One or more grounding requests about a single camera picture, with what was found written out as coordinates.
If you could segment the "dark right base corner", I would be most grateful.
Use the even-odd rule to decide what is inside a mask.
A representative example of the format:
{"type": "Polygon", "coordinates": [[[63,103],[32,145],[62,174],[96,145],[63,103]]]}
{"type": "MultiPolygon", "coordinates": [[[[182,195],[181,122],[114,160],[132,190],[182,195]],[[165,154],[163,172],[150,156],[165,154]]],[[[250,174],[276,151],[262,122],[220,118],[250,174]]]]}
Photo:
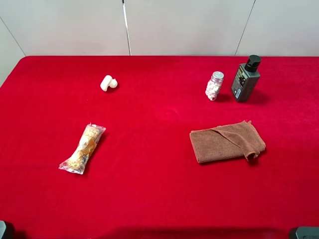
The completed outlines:
{"type": "Polygon", "coordinates": [[[297,227],[289,232],[289,239],[319,239],[319,227],[297,227]]]}

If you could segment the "brown folded towel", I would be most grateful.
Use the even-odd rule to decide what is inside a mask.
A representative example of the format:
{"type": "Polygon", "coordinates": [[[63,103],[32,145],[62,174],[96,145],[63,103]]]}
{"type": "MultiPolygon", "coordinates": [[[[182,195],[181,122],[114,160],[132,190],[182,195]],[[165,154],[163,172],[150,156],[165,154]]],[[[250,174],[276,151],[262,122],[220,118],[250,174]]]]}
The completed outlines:
{"type": "Polygon", "coordinates": [[[208,163],[245,157],[255,159],[266,144],[250,121],[242,121],[189,134],[198,163],[208,163]]]}

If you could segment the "white toy duck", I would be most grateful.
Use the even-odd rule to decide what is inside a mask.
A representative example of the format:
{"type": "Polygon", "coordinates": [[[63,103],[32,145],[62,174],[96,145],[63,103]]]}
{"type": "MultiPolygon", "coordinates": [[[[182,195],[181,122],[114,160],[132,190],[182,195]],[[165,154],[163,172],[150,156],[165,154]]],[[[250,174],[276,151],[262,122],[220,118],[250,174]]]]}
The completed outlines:
{"type": "Polygon", "coordinates": [[[103,79],[103,81],[100,84],[100,88],[106,92],[109,88],[116,88],[118,85],[118,82],[115,78],[113,78],[111,75],[106,75],[103,79]]]}

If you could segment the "packaged snack bag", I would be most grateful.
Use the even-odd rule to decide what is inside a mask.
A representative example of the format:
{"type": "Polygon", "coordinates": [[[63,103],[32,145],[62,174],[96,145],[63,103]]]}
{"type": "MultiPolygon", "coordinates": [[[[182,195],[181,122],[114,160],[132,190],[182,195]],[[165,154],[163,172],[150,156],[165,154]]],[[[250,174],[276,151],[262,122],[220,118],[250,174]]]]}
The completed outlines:
{"type": "Polygon", "coordinates": [[[82,175],[85,171],[88,160],[97,147],[97,144],[105,130],[105,127],[96,124],[90,123],[86,125],[77,148],[67,160],[59,164],[58,168],[70,173],[82,175]]]}

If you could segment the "clear jar of white candies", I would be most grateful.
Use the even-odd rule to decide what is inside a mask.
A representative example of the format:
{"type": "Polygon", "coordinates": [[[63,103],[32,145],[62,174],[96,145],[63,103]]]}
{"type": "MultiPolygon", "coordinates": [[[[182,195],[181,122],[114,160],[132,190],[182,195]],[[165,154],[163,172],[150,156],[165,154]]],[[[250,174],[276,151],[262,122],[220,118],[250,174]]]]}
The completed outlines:
{"type": "Polygon", "coordinates": [[[207,87],[205,90],[206,96],[211,101],[216,100],[216,98],[219,94],[220,88],[222,86],[223,79],[224,79],[224,74],[222,72],[215,71],[212,73],[212,76],[211,76],[210,80],[208,81],[207,87]]]}

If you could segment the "dark grey pump bottle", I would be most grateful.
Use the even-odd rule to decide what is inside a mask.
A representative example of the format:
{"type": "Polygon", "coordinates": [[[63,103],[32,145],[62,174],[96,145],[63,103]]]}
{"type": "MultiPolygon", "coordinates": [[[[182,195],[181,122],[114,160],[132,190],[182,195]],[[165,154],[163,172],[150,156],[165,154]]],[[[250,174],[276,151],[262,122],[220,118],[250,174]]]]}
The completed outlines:
{"type": "Polygon", "coordinates": [[[247,62],[240,64],[236,72],[231,91],[237,102],[246,102],[254,90],[260,73],[258,67],[261,63],[261,57],[250,55],[247,62]]]}

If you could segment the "black left base corner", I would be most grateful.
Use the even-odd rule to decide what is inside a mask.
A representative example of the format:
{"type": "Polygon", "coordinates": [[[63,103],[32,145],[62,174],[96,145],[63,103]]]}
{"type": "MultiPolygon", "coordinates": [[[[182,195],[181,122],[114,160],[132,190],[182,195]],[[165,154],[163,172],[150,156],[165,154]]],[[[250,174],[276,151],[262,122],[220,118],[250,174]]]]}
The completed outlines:
{"type": "Polygon", "coordinates": [[[6,221],[0,221],[0,239],[12,239],[13,235],[13,224],[6,221]]]}

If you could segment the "red tablecloth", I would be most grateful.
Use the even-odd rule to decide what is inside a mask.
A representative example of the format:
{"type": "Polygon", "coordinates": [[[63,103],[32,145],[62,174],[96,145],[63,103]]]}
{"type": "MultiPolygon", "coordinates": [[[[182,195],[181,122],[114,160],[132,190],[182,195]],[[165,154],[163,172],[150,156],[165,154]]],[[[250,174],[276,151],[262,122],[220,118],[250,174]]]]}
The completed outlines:
{"type": "Polygon", "coordinates": [[[28,56],[0,89],[0,218],[26,239],[285,238],[319,224],[319,60],[28,56]],[[205,94],[224,74],[216,100],[205,94]],[[106,75],[118,82],[104,92],[106,75]],[[250,121],[258,157],[198,163],[193,130],[250,121]],[[82,175],[59,169],[88,124],[106,128],[82,175]]]}

